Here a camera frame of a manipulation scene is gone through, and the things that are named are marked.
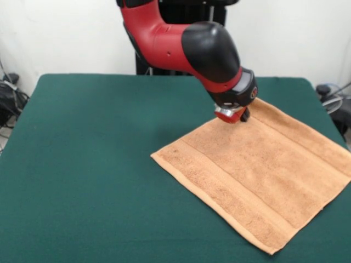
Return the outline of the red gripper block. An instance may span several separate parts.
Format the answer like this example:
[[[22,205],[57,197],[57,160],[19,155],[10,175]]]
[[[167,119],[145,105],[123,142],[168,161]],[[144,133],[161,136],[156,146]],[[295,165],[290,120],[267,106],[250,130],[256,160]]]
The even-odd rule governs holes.
[[[247,122],[250,118],[248,107],[221,108],[216,107],[215,115],[226,123]]]

